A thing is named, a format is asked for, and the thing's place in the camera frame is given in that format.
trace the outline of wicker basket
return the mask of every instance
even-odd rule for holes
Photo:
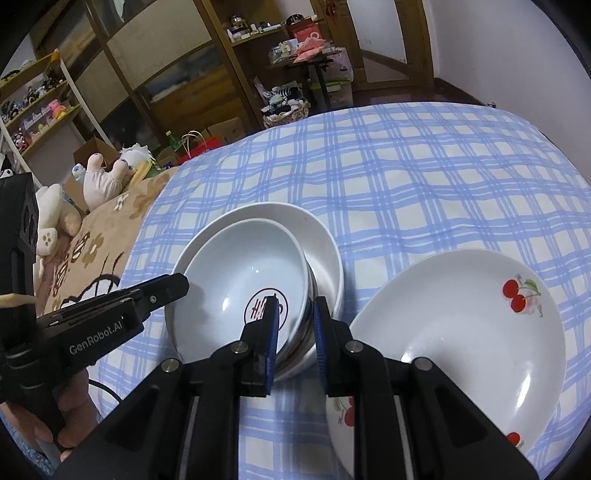
[[[307,118],[310,113],[310,104],[307,100],[304,101],[299,108],[296,108],[290,113],[285,113],[276,118],[275,120],[269,119],[267,116],[263,116],[262,121],[265,128],[277,127],[278,125],[287,125],[303,118]]]

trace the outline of stuffed toy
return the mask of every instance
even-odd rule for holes
[[[12,140],[20,153],[23,153],[27,148],[29,148],[29,143],[27,140],[25,140],[25,135],[22,133],[22,128],[20,127],[12,137]]]
[[[33,87],[29,87],[27,90],[27,96],[22,100],[23,105],[31,105],[35,100],[39,98],[39,94]]]
[[[74,180],[80,182],[80,184],[84,185],[84,177],[86,176],[86,169],[80,163],[77,163],[72,168],[72,176]]]
[[[123,190],[125,176],[130,172],[125,160],[118,159],[113,163],[110,172],[103,170],[103,155],[95,153],[88,159],[84,175],[84,200],[92,212],[103,203],[114,199]]]
[[[152,165],[155,164],[154,157],[148,147],[140,147],[139,143],[121,150],[120,159],[127,162],[132,175],[129,183],[127,185],[124,184],[124,190],[133,188],[149,176]]]
[[[53,258],[57,250],[59,232],[74,237],[80,231],[82,218],[71,203],[64,200],[61,185],[55,183],[50,187],[37,190],[35,197],[39,207],[37,223],[37,261],[33,267],[34,291],[43,279],[46,262]]]
[[[51,108],[51,115],[55,120],[59,120],[66,114],[66,107],[59,100],[49,102],[48,107]]]

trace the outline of beige blanket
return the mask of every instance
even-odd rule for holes
[[[116,290],[145,214],[176,168],[143,180],[84,218],[80,232],[54,270],[46,298],[49,313],[86,298]]]

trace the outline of metal screw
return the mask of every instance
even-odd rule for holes
[[[179,365],[180,362],[176,358],[167,358],[164,362],[162,362],[160,367],[169,374],[170,372],[174,372]]]
[[[230,344],[230,350],[234,353],[244,353],[248,350],[248,343],[237,340]]]
[[[359,353],[361,350],[363,350],[363,344],[357,340],[349,340],[345,344],[345,349],[349,353]]]
[[[415,359],[414,366],[417,367],[419,370],[428,372],[433,367],[433,362],[431,362],[428,358],[420,356],[419,358]]]

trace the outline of cherry pattern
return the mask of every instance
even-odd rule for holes
[[[344,397],[340,397],[340,398],[335,398],[334,400],[334,406],[335,406],[335,410],[340,412],[340,417],[339,417],[339,424],[342,425],[343,422],[345,423],[345,425],[347,425],[348,427],[354,427],[355,426],[355,398],[354,397],[349,397],[349,405],[346,406],[345,402],[343,402],[343,398]]]
[[[531,315],[538,312],[543,317],[542,304],[540,303],[540,290],[535,281],[528,278],[523,280],[521,275],[507,280],[503,285],[503,295],[511,300],[511,310],[515,313]]]
[[[521,447],[523,447],[523,440],[521,440],[521,436],[517,432],[508,433],[507,440],[509,440],[511,442],[511,445],[513,445],[517,449],[521,449]]]

